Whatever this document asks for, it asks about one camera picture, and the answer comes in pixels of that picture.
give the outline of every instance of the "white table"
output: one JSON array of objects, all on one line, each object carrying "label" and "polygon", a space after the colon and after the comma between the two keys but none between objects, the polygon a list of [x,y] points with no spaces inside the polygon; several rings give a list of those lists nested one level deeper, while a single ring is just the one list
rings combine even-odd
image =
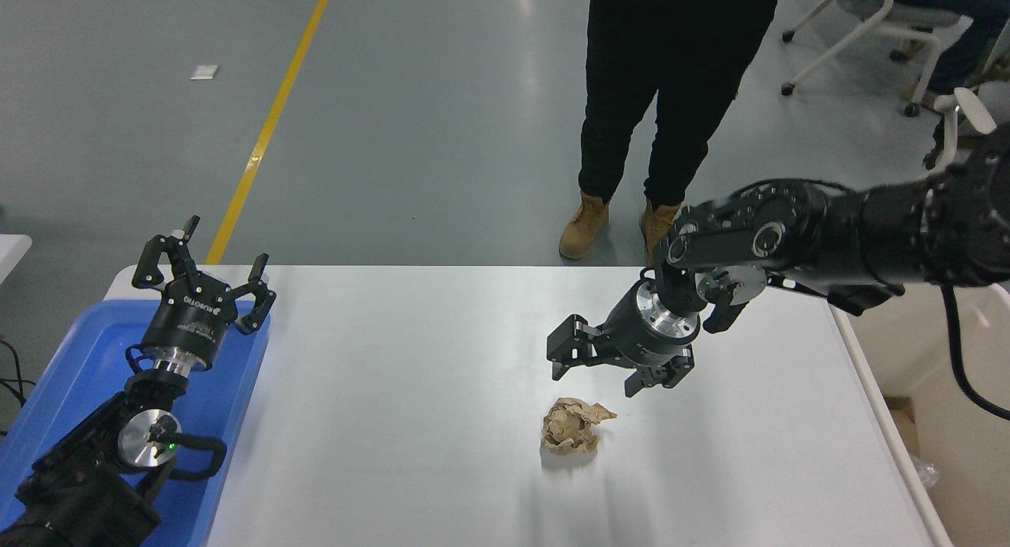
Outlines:
[{"label": "white table", "polygon": [[28,235],[0,234],[0,284],[31,247]]},{"label": "white table", "polygon": [[[106,299],[157,294],[131,274]],[[637,269],[268,275],[270,346],[208,546],[948,544],[819,300],[765,292],[697,339],[677,389],[628,400],[629,370],[553,382],[544,348],[571,313],[601,323]],[[594,456],[540,449],[557,397],[619,415]]]}]

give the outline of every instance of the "chair leg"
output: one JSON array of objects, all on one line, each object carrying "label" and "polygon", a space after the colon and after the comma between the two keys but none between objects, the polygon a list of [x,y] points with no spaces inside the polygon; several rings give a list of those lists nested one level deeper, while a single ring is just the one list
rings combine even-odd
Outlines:
[{"label": "chair leg", "polygon": [[929,80],[933,77],[933,70],[936,68],[936,61],[939,59],[943,49],[939,36],[931,32],[921,31],[919,29],[899,27],[886,23],[881,24],[878,31],[889,36],[921,41],[929,47],[929,53],[926,56],[926,61],[922,65],[922,74],[919,76],[919,83],[916,84],[915,91],[912,93],[912,99],[909,101],[910,105],[919,105],[922,102],[923,95],[926,94],[926,86],[929,85]]},{"label": "chair leg", "polygon": [[796,32],[800,31],[800,29],[806,26],[814,16],[817,16],[822,10],[827,8],[827,5],[831,4],[831,1],[833,0],[822,0],[820,4],[814,7],[813,10],[808,12],[803,18],[800,18],[800,21],[797,22],[792,28],[782,32],[782,41],[793,41],[793,36],[796,35]]},{"label": "chair leg", "polygon": [[864,35],[868,34],[871,30],[876,28],[879,25],[879,22],[880,22],[879,20],[877,21],[867,20],[866,22],[863,22],[858,26],[855,26],[854,30],[849,32],[845,37],[841,38],[841,40],[839,40],[837,43],[831,46],[830,49],[828,49],[820,58],[815,60],[813,64],[807,66],[806,68],[803,69],[803,71],[796,74],[796,76],[794,76],[793,79],[786,82],[783,85],[783,94],[786,94],[785,93],[786,86],[791,86],[793,88],[798,86],[801,81],[803,81],[810,74],[814,73],[818,68],[823,66],[828,60],[834,58],[835,56],[840,53],[841,50],[852,45],[852,43],[854,43],[855,40],[860,39]]}]

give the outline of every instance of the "concrete floor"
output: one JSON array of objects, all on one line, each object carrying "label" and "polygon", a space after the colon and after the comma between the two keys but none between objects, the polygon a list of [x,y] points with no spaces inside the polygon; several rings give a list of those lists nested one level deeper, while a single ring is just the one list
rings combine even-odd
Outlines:
[{"label": "concrete floor", "polygon": [[[902,116],[916,68],[887,60],[888,38],[780,97],[853,25],[830,8],[783,44],[818,1],[780,1],[689,202],[776,176],[857,188],[923,176],[936,118]],[[315,3],[0,0],[0,205],[6,233],[34,240],[0,285],[0,334],[28,378],[152,234],[198,213],[204,258]],[[557,241],[578,203],[587,6],[331,0],[224,262],[570,263]],[[219,64],[217,78],[189,81],[200,64]],[[579,265],[640,262],[651,115]],[[15,414],[0,399],[0,427]]]}]

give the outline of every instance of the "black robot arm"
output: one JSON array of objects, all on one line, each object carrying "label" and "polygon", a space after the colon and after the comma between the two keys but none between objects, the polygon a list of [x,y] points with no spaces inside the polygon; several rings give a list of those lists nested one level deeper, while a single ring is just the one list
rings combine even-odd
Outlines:
[{"label": "black robot arm", "polygon": [[[229,325],[241,334],[260,330],[276,295],[263,277],[266,253],[238,288],[199,270],[187,247],[199,220],[192,216],[180,237],[155,235],[144,244],[132,284],[158,289],[162,302],[140,343],[126,349],[133,375],[32,464],[15,494],[24,514],[0,532],[0,545],[136,547],[161,524],[154,501],[168,480],[205,480],[223,465],[225,443],[184,433],[173,404],[192,371],[213,366]],[[162,255],[172,266],[167,284]],[[238,317],[235,300],[244,295],[256,303]],[[178,468],[181,447],[210,459],[202,469]],[[122,478],[137,472],[144,475],[136,485]]]},{"label": "black robot arm", "polygon": [[655,278],[643,274],[603,324],[578,327],[574,316],[553,332],[553,378],[577,364],[613,363],[636,369],[628,397],[672,388],[693,367],[698,313],[713,305],[702,327],[725,331],[766,286],[860,314],[909,282],[1010,280],[1010,125],[965,163],[913,183],[855,192],[768,180],[685,208],[656,256]]}]

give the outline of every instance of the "tan boot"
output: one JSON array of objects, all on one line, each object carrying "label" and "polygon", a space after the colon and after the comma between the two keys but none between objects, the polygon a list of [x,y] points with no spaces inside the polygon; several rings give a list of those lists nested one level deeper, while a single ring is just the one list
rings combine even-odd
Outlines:
[{"label": "tan boot", "polygon": [[610,217],[610,208],[603,198],[596,198],[581,192],[582,205],[562,234],[558,252],[568,259],[581,259],[593,249],[596,233]]},{"label": "tan boot", "polygon": [[645,266],[652,266],[652,251],[667,231],[674,226],[674,220],[681,210],[680,205],[661,205],[652,212],[652,202],[645,201],[645,212],[638,220],[641,237],[645,240]]}]

